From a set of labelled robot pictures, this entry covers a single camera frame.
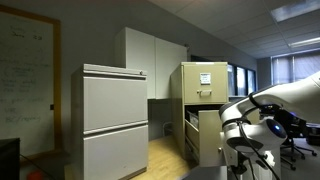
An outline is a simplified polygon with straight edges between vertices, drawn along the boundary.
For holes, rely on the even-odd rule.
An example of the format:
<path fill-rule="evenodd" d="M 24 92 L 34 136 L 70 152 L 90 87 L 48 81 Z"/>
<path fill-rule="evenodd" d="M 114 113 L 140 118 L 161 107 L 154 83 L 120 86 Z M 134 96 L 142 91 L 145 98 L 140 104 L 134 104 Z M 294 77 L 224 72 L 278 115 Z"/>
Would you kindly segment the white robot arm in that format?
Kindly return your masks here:
<path fill-rule="evenodd" d="M 225 162 L 235 176 L 247 170 L 246 164 L 257 163 L 280 180 L 267 162 L 271 156 L 265 152 L 280 147 L 287 138 L 285 129 L 274 119 L 266 118 L 257 124 L 247 119 L 250 112 L 268 105 L 277 105 L 299 119 L 317 120 L 320 112 L 320 72 L 300 81 L 273 85 L 250 93 L 219 109 Z"/>

